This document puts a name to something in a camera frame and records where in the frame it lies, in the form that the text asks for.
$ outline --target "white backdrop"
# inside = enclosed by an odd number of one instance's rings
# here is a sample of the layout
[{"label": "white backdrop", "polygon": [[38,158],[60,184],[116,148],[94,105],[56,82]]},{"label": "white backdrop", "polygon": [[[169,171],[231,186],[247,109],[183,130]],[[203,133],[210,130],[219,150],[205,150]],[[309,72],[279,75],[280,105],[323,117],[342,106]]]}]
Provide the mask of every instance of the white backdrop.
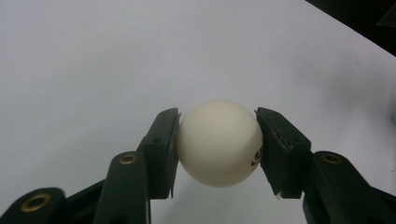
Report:
[{"label": "white backdrop", "polygon": [[[396,58],[305,1],[1,1],[0,212],[105,178],[155,116],[211,99],[272,108],[396,194]],[[261,169],[227,189],[177,170],[153,223],[305,223]]]}]

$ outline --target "screw hole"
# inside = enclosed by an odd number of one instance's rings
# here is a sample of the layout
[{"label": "screw hole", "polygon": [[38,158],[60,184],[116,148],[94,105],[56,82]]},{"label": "screw hole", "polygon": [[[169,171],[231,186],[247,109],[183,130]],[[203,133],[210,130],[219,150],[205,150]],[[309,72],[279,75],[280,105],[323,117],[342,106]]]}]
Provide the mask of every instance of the screw hole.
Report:
[{"label": "screw hole", "polygon": [[322,159],[328,163],[332,163],[332,164],[340,164],[342,162],[342,160],[332,154],[326,154],[322,156]]},{"label": "screw hole", "polygon": [[109,224],[126,224],[128,223],[128,218],[125,215],[119,215],[116,217],[111,218]]},{"label": "screw hole", "polygon": [[37,194],[36,196],[26,200],[22,206],[22,212],[29,213],[34,212],[42,207],[44,207],[47,203],[50,202],[50,195],[47,193]]},{"label": "screw hole", "polygon": [[137,161],[136,155],[125,155],[120,158],[120,163],[122,165],[131,164]]}]

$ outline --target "ping pong ball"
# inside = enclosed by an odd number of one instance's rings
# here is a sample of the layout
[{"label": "ping pong ball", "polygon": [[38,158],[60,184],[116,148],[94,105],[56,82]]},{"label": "ping pong ball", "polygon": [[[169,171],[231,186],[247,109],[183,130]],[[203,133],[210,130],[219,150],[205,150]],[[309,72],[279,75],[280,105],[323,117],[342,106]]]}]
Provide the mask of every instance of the ping pong ball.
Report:
[{"label": "ping pong ball", "polygon": [[251,175],[262,155],[262,130],[241,105],[224,100],[195,107],[177,131],[177,155],[186,172],[212,187]]}]

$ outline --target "table surface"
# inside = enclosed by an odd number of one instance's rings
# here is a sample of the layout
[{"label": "table surface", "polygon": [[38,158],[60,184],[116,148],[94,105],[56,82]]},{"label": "table surface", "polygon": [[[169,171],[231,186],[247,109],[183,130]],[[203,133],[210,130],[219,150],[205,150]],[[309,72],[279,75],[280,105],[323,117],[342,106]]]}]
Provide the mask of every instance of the table surface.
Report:
[{"label": "table surface", "polygon": [[[227,99],[274,109],[396,194],[396,58],[305,1],[1,1],[0,213],[70,196],[135,150],[155,116]],[[178,166],[152,223],[305,223],[257,169],[206,187]]]}]

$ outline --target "white surface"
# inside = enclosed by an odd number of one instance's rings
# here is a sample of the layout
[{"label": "white surface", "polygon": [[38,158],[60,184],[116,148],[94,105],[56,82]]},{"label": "white surface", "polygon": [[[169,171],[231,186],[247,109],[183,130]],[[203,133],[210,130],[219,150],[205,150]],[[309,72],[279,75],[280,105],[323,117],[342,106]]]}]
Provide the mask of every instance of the white surface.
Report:
[{"label": "white surface", "polygon": [[[279,111],[396,194],[396,59],[305,1],[1,1],[0,211],[67,196],[135,150],[155,116],[210,99]],[[261,169],[215,189],[178,167],[153,223],[305,223]]]},{"label": "white surface", "polygon": [[260,163],[261,150],[259,122],[232,101],[196,106],[177,130],[180,163],[194,179],[211,187],[230,187],[248,178]]}]

